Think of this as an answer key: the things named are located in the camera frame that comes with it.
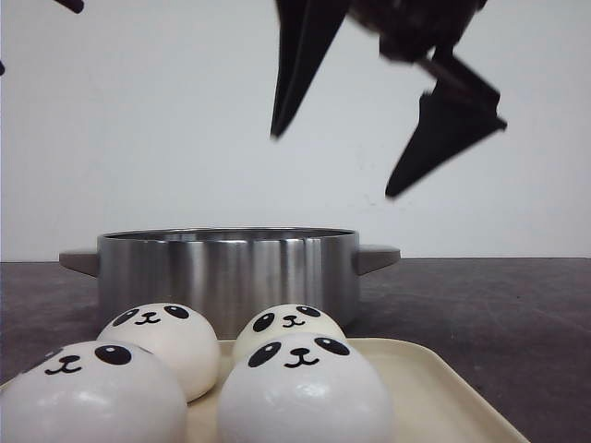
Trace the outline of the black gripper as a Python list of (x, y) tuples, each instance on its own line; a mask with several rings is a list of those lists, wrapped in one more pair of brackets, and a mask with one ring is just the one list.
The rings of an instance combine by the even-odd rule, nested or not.
[(385, 188), (396, 198), (445, 162), (507, 124), (496, 113), (501, 95), (454, 53), (484, 1), (284, 0), (271, 136), (292, 123), (350, 7), (350, 16), (380, 36), (380, 54), (420, 66), (437, 80), (422, 95), (419, 120)]

